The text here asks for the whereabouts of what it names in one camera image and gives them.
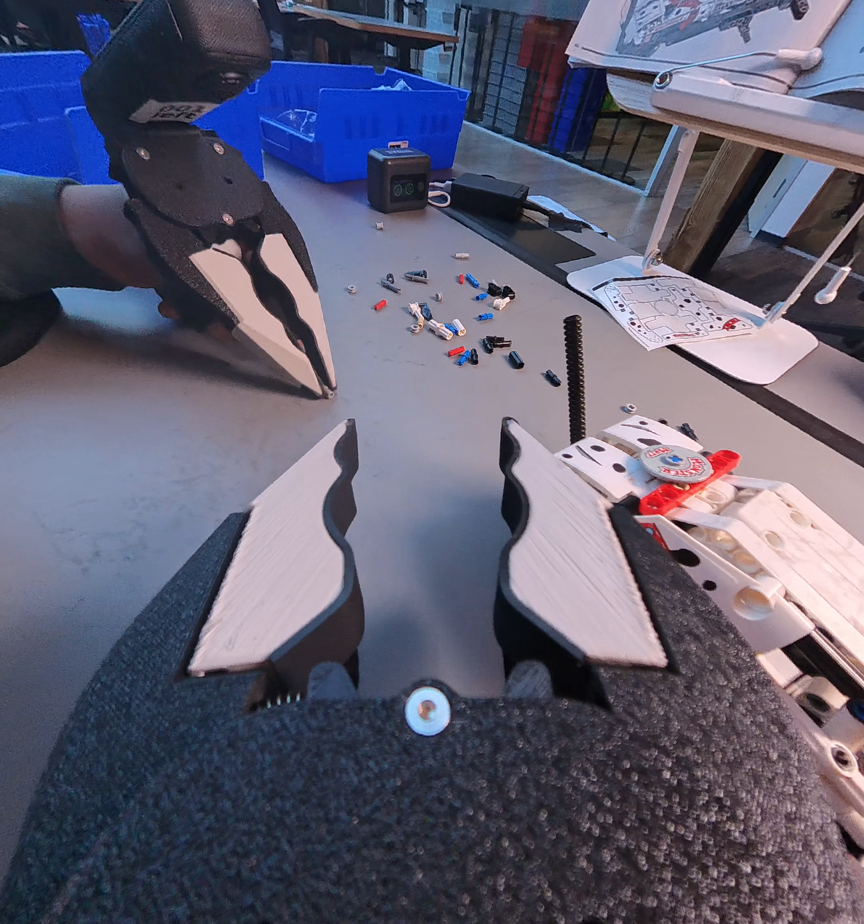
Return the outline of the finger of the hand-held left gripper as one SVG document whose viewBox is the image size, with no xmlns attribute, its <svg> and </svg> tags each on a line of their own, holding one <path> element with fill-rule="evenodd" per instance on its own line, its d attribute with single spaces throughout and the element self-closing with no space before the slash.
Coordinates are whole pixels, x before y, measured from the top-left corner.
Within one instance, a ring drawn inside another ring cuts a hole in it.
<svg viewBox="0 0 864 924">
<path fill-rule="evenodd" d="M 319 295 L 282 234 L 266 235 L 258 259 L 267 282 L 278 280 L 277 295 L 286 326 L 300 341 L 320 384 L 329 394 L 337 390 L 329 336 Z"/>
<path fill-rule="evenodd" d="M 278 280 L 267 282 L 258 247 L 243 261 L 240 245 L 229 240 L 203 249 L 190 260 L 236 317 L 234 336 L 267 357 L 299 386 L 327 398 L 293 331 L 286 326 L 276 298 Z"/>
</svg>

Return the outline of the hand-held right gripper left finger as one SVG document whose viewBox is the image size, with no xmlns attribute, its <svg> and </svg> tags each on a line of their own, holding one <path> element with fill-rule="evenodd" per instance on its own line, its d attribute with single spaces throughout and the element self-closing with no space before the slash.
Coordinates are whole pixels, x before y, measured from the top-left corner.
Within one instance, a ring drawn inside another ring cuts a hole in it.
<svg viewBox="0 0 864 924">
<path fill-rule="evenodd" d="M 352 667 L 365 611 L 346 533 L 356 516 L 356 421 L 347 420 L 251 503 L 200 624 L 189 676 L 265 669 L 307 679 Z"/>
</svg>

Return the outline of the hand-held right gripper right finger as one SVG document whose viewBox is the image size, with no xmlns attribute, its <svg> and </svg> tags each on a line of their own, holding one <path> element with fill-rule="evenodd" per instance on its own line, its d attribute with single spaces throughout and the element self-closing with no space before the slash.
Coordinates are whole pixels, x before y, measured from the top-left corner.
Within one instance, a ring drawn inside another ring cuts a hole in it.
<svg viewBox="0 0 864 924">
<path fill-rule="evenodd" d="M 516 420 L 503 420 L 494 631 L 504 670 L 561 666 L 666 668 L 668 657 L 613 529 L 610 506 Z"/>
</svg>

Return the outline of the white toy truck chassis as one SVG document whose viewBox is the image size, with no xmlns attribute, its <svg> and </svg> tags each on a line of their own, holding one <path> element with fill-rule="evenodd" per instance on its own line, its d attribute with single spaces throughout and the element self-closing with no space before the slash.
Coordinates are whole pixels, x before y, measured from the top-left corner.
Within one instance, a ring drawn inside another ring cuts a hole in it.
<svg viewBox="0 0 864 924">
<path fill-rule="evenodd" d="M 681 565 L 789 701 L 864 851 L 864 546 L 790 483 L 632 415 L 556 453 Z"/>
</svg>

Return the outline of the black ribbed flexible rod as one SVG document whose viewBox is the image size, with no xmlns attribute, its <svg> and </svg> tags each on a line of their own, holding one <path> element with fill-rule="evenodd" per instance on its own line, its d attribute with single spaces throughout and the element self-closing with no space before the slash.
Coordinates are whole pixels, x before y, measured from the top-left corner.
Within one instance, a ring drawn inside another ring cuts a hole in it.
<svg viewBox="0 0 864 924">
<path fill-rule="evenodd" d="M 563 319 L 566 357 L 570 441 L 576 444 L 587 435 L 582 318 L 569 315 Z"/>
</svg>

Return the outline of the Lego instruction booklet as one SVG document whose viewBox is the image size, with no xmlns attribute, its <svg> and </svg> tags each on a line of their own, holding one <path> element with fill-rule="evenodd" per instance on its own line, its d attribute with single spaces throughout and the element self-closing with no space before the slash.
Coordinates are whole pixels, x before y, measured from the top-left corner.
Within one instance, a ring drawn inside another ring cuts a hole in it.
<svg viewBox="0 0 864 924">
<path fill-rule="evenodd" d="M 800 98 L 862 94 L 864 1 L 591 1 L 566 53 Z"/>
</svg>

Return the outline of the person's left forearm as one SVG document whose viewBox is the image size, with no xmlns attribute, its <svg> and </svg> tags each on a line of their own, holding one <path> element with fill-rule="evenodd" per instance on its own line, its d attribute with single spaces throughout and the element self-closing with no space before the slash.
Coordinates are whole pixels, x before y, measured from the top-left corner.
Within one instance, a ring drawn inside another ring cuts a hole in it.
<svg viewBox="0 0 864 924">
<path fill-rule="evenodd" d="M 59 287 L 119 290 L 67 235 L 60 197 L 74 185 L 71 179 L 0 175 L 0 302 Z"/>
</svg>

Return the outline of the grey desk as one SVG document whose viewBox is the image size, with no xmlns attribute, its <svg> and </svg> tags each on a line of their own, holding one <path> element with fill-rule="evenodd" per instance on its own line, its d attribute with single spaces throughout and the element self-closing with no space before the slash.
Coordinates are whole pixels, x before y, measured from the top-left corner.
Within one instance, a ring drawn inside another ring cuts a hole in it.
<svg viewBox="0 0 864 924">
<path fill-rule="evenodd" d="M 864 469 L 864 363 L 820 343 L 767 390 L 786 419 Z"/>
<path fill-rule="evenodd" d="M 320 256 L 341 221 L 368 210 L 364 192 L 273 159 L 266 175 L 303 231 L 326 316 Z M 793 407 L 677 352 L 641 351 L 571 293 L 578 305 L 561 322 L 583 318 L 592 428 L 627 403 L 687 422 L 705 445 L 738 451 L 744 473 L 791 482 L 864 542 L 864 469 L 787 420 Z M 518 382 L 412 406 L 310 399 L 168 349 L 152 295 L 60 300 L 56 327 L 0 370 L 0 888 L 57 738 L 114 644 L 228 515 L 346 419 L 360 457 L 348 538 L 366 607 L 362 694 L 432 679 L 494 698 L 508 538 L 500 423 L 513 417 L 552 449 L 568 434 L 565 388 L 552 407 Z"/>
</svg>

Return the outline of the wooden background desk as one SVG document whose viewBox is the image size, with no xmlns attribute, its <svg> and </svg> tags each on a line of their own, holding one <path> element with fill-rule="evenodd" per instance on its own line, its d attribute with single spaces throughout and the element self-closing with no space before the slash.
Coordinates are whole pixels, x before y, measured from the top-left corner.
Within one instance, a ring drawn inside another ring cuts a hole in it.
<svg viewBox="0 0 864 924">
<path fill-rule="evenodd" d="M 300 2 L 278 2 L 275 10 L 283 43 L 282 54 L 292 57 L 292 38 L 301 38 L 308 58 L 316 63 L 351 64 L 354 58 L 371 66 L 394 66 L 410 73 L 423 71 L 424 52 L 454 52 L 458 34 L 427 29 L 379 17 L 330 10 Z"/>
</svg>

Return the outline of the person's left hand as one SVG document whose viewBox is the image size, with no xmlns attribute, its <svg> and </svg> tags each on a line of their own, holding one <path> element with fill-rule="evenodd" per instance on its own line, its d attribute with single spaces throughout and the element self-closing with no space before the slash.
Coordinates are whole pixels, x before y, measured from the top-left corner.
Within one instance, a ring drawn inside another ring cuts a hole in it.
<svg viewBox="0 0 864 924">
<path fill-rule="evenodd" d="M 164 279 L 136 227 L 127 219 L 120 184 L 68 185 L 59 195 L 59 215 L 76 252 L 113 288 L 161 292 Z"/>
</svg>

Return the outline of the scattered small building pieces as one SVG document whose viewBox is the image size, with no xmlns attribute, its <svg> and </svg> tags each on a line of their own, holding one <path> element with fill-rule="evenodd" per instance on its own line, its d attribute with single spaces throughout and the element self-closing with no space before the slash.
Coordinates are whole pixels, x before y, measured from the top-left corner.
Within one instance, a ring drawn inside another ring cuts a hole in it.
<svg viewBox="0 0 864 924">
<path fill-rule="evenodd" d="M 381 217 L 357 210 L 320 256 L 339 400 L 370 406 L 426 398 L 552 396 L 565 377 L 562 283 L 445 210 Z"/>
</svg>

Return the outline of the black box device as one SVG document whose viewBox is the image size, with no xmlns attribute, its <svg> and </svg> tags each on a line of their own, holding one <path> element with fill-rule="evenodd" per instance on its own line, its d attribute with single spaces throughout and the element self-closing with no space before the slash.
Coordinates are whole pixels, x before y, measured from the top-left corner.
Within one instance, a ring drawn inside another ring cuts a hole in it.
<svg viewBox="0 0 864 924">
<path fill-rule="evenodd" d="M 413 148 L 374 148 L 367 165 L 368 203 L 375 211 L 395 214 L 426 208 L 428 154 Z"/>
</svg>

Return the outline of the black power adapter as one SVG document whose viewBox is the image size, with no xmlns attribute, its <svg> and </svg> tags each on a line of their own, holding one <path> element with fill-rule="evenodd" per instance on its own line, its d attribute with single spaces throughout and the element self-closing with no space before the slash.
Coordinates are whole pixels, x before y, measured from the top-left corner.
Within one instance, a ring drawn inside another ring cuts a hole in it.
<svg viewBox="0 0 864 924">
<path fill-rule="evenodd" d="M 467 214 L 516 222 L 524 211 L 526 184 L 466 172 L 450 181 L 450 206 Z"/>
</svg>

